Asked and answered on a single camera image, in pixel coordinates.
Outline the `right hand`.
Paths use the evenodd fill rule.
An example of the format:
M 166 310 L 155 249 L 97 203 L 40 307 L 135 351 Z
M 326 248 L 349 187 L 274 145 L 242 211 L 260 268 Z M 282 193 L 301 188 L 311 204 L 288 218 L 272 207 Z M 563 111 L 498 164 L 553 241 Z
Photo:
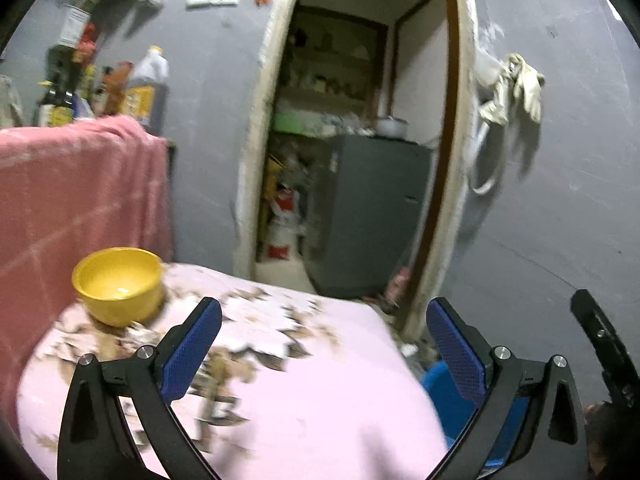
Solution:
M 585 408 L 588 479 L 599 478 L 615 464 L 615 415 L 610 402 L 593 403 Z

